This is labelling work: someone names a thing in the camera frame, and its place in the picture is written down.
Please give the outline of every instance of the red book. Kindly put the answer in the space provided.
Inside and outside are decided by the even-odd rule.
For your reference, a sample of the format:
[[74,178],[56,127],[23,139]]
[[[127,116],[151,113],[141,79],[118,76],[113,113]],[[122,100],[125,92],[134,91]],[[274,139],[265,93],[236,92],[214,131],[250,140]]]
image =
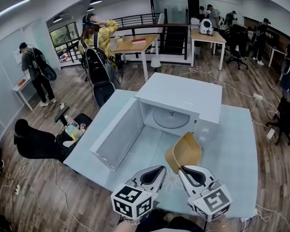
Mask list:
[[141,44],[141,43],[146,43],[146,39],[145,38],[136,39],[136,40],[132,40],[131,42],[132,44]]

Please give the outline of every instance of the desk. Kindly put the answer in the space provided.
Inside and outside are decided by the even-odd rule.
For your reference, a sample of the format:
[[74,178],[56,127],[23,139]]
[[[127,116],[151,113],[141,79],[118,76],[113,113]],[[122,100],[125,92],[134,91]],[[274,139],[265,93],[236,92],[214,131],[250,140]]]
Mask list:
[[18,86],[17,84],[12,88],[12,90],[14,90],[16,93],[19,94],[19,96],[22,98],[22,100],[24,101],[24,103],[27,105],[27,107],[33,111],[33,108],[30,106],[29,102],[26,100],[26,98],[24,97],[23,93],[21,92],[22,89],[28,84],[29,80],[31,79],[30,74],[27,73],[26,76],[23,77],[23,79],[25,79],[25,82],[22,84],[22,86]]
[[[179,176],[172,172],[164,158],[165,151],[177,141],[178,136],[145,126],[115,172],[90,152],[93,143],[135,93],[117,89],[100,109],[64,164],[110,191],[114,191],[120,183],[125,183],[139,170],[164,165],[167,176],[159,191],[158,208],[196,215],[187,205],[188,195]],[[210,169],[227,186],[233,199],[227,217],[254,216],[258,165],[255,135],[248,109],[221,105],[217,136],[210,147],[203,150],[200,166]]]
[[269,44],[267,44],[269,48],[271,48],[271,56],[270,56],[270,62],[269,62],[269,68],[271,67],[272,64],[272,60],[273,60],[273,56],[274,56],[274,52],[279,52],[281,54],[285,54],[285,52],[283,52],[282,50],[278,50],[276,47],[273,47]]
[[191,66],[192,67],[193,67],[193,62],[194,62],[194,42],[204,41],[204,42],[210,42],[211,44],[214,43],[213,54],[215,54],[216,44],[222,44],[220,63],[219,63],[219,70],[221,71],[226,40],[218,32],[213,32],[213,35],[214,36],[201,34],[199,30],[191,29]]
[[[141,44],[132,44],[132,40],[136,39],[146,39],[146,43]],[[156,41],[156,55],[159,56],[158,50],[158,35],[138,35],[138,36],[124,36],[122,42],[117,43],[117,47],[113,48],[112,51],[114,53],[122,53],[125,59],[125,53],[141,53],[142,55],[142,62],[143,62],[143,70],[145,76],[145,82],[148,80],[148,72],[147,72],[147,63],[146,63],[146,56],[145,51],[147,48]]]

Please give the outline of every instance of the jeans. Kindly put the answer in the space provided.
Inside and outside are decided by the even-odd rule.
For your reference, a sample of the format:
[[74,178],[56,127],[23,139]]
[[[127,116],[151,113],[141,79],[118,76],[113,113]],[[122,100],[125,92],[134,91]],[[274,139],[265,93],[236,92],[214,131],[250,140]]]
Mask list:
[[32,84],[35,87],[35,89],[37,90],[38,95],[40,96],[42,102],[44,102],[44,103],[46,102],[46,97],[45,97],[42,85],[44,86],[44,88],[46,89],[46,91],[48,93],[48,98],[50,100],[55,98],[52,87],[49,84],[49,81],[42,74],[38,75],[37,78],[32,80]]

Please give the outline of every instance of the paper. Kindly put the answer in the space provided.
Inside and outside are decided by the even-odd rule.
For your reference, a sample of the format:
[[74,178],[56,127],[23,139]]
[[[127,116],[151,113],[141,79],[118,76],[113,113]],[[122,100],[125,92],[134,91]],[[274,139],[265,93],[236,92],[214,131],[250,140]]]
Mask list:
[[21,57],[22,57],[22,55],[21,55],[21,53],[19,53],[19,50],[14,51],[14,58],[15,58],[17,64],[21,63]]
[[274,133],[275,133],[275,131],[273,130],[273,128],[271,128],[270,131],[269,131],[269,133],[266,135],[266,137],[267,137],[268,139],[271,139],[272,136],[274,135]]

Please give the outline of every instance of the bottle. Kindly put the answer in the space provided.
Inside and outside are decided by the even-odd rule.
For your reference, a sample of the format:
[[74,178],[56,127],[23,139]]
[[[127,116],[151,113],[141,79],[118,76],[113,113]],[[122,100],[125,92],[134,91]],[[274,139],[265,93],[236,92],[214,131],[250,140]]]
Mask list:
[[73,125],[68,125],[65,131],[74,141],[77,141],[82,135],[81,131]]
[[64,118],[66,119],[66,121],[67,121],[68,124],[70,124],[72,126],[75,126],[76,128],[79,128],[79,125],[70,116],[65,115]]

